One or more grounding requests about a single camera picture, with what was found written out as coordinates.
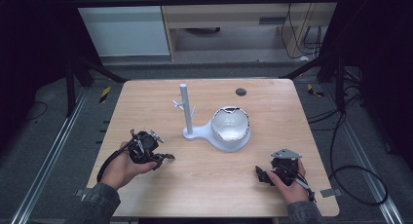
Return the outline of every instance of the white vertical rod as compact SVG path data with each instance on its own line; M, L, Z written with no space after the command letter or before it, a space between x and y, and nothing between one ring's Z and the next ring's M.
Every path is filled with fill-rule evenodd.
M186 121L186 130L188 134L192 134L192 117L191 117L191 109L189 108L189 99L188 99L188 92L186 89L186 84L180 84L179 88L181 90L182 95L182 104L183 104L183 112L185 114L185 121Z

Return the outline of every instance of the black curtain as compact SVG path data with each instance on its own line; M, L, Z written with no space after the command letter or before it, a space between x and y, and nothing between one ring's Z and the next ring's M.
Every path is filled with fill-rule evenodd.
M322 53L333 49L361 70L361 91L390 150L413 168L413 0L344 0L337 5ZM320 74L333 76L335 61Z
M53 1L60 0L0 0L1 153L37 90L65 77L69 59L83 56L102 66L78 10L48 4ZM75 74L90 81L88 67L74 64Z

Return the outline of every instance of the white base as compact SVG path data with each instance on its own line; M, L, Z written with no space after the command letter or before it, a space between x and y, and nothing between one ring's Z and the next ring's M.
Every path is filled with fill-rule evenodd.
M224 151L226 153L232 153L246 146L251 136L251 131L248 131L246 136L237 142L223 142L223 141L216 139L215 135L212 132L212 128L210 126L210 121L209 121L206 125L202 127L193 127L192 134L188 134L188 130L187 128L185 128L183 130L183 136L188 140L206 139L215 148L221 151Z

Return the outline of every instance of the black camera device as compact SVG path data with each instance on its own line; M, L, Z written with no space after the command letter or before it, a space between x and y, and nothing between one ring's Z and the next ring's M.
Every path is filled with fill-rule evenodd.
M131 140L121 149L115 151L108 159L106 159L97 174L97 182L100 181L110 162L126 150L129 151L131 160L136 164L155 162L157 165L152 168L152 170L159 168L164 159L175 159L172 154L155 154L153 152L159 146L158 141L162 143L164 142L154 131L151 131L151 133L146 131L134 133L134 130L131 130Z
M273 161L271 161L271 166L273 168L271 172L278 175L286 186L291 185L297 177L298 159L301 158L301 155L288 149L282 149L281 151L271 154L271 156L274 157ZM259 167L255 167L255 171L260 182L269 183L271 186L275 186L266 171Z

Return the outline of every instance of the white stand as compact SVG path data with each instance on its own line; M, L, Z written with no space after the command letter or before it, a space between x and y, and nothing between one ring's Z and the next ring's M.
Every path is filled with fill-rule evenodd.
M202 127L193 127L192 126L192 117L195 112L190 113L190 108L189 108L189 100L188 100L188 93L187 93L187 87L185 84L179 85L180 90L181 90L181 96L182 96L182 102L181 103L176 103L175 101L173 102L175 104L175 107L179 107L184 111L185 114L185 121L186 121L186 128L183 130L183 136L188 139L188 140L195 140L195 139L206 139L209 141L209 143L214 146L215 148L227 152L227 153L232 153L237 150L242 149L244 146L249 141L250 138L250 131L247 133L247 135L236 142L223 142L221 140L216 139L215 135L212 132L212 126L210 125L210 121L202 126Z

